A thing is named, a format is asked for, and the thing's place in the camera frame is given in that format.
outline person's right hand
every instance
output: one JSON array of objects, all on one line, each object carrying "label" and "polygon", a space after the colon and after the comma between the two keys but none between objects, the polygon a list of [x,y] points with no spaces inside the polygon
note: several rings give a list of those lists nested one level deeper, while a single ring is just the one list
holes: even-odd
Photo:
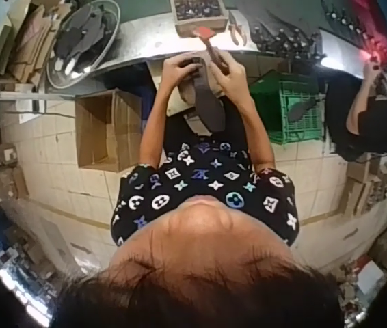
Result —
[{"label": "person's right hand", "polygon": [[218,49],[216,51],[228,66],[229,74],[224,75],[213,62],[210,63],[211,72],[227,97],[239,108],[251,101],[245,67],[238,63],[227,51]]},{"label": "person's right hand", "polygon": [[381,73],[381,69],[380,69],[380,63],[379,63],[378,59],[376,59],[375,61],[368,60],[365,63],[364,80],[367,83],[373,84],[376,81],[376,78],[379,76],[380,73]]}]

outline black pants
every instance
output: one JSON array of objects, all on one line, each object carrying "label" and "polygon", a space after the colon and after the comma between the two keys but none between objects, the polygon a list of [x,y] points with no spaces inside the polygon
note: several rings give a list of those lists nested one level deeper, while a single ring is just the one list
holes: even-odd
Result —
[{"label": "black pants", "polygon": [[[227,97],[222,97],[221,101],[226,111],[226,128],[222,132],[213,133],[210,137],[205,137],[205,139],[216,142],[228,142],[234,150],[248,150],[241,114]],[[167,118],[165,139],[163,141],[163,148],[167,154],[170,152],[180,152],[182,144],[198,144],[202,142],[201,138],[201,136],[192,131],[184,118],[184,113]]]}]

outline person's left hand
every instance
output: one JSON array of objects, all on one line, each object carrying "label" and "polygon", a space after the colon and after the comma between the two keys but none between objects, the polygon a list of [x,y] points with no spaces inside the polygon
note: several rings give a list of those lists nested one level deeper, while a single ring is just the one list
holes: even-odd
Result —
[{"label": "person's left hand", "polygon": [[194,57],[198,57],[198,55],[196,53],[182,53],[181,55],[165,60],[161,74],[160,88],[172,92],[187,75],[201,67],[201,64],[189,64],[181,67],[185,62]]}]

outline hammer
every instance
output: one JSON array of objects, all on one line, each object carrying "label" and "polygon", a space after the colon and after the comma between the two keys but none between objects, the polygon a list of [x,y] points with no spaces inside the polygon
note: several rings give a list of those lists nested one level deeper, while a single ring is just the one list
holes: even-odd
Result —
[{"label": "hammer", "polygon": [[207,51],[209,52],[210,58],[212,59],[212,62],[218,66],[218,68],[221,70],[221,72],[224,75],[228,75],[228,67],[223,65],[221,59],[219,58],[219,55],[217,54],[216,50],[212,47],[210,43],[210,38],[216,36],[216,32],[212,31],[208,27],[197,27],[192,31],[192,33],[195,36],[198,36],[202,43],[206,45]]}]

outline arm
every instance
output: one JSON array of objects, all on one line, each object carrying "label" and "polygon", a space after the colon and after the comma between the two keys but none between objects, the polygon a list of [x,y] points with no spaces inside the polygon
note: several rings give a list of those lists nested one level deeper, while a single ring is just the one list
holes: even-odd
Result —
[{"label": "arm", "polygon": [[238,106],[242,116],[243,126],[247,135],[248,150],[254,165],[254,171],[260,172],[265,168],[275,168],[273,148],[269,141],[268,133],[257,113],[254,101],[250,99]]},{"label": "arm", "polygon": [[347,130],[354,135],[359,135],[359,114],[367,110],[370,90],[371,83],[364,80],[347,116]]},{"label": "arm", "polygon": [[381,70],[377,64],[378,59],[370,59],[364,66],[364,81],[353,101],[347,121],[347,130],[354,135],[359,135],[359,115],[367,110],[371,87],[379,76]]},{"label": "arm", "polygon": [[222,74],[214,63],[211,63],[211,72],[241,113],[254,170],[260,172],[267,167],[274,168],[276,166],[274,153],[267,131],[250,96],[245,68],[235,61],[230,53],[219,51],[219,55],[228,66],[230,73],[227,76]]},{"label": "arm", "polygon": [[190,73],[198,69],[200,64],[190,64],[180,67],[184,62],[189,61],[195,53],[183,53],[169,58],[163,63],[161,83],[155,97],[150,117],[145,127],[142,141],[140,143],[141,164],[149,164],[158,169],[161,152],[163,150],[163,137],[165,135],[166,109],[168,108],[169,97],[174,88]]}]

